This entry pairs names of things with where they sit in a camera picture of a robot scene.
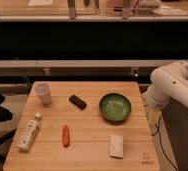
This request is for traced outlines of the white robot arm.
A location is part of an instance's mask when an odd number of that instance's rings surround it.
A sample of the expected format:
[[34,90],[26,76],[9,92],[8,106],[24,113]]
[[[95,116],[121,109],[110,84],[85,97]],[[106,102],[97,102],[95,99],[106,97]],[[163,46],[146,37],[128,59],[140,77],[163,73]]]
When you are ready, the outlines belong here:
[[151,109],[163,109],[173,98],[188,108],[188,62],[178,61],[160,66],[150,76],[151,85],[142,94]]

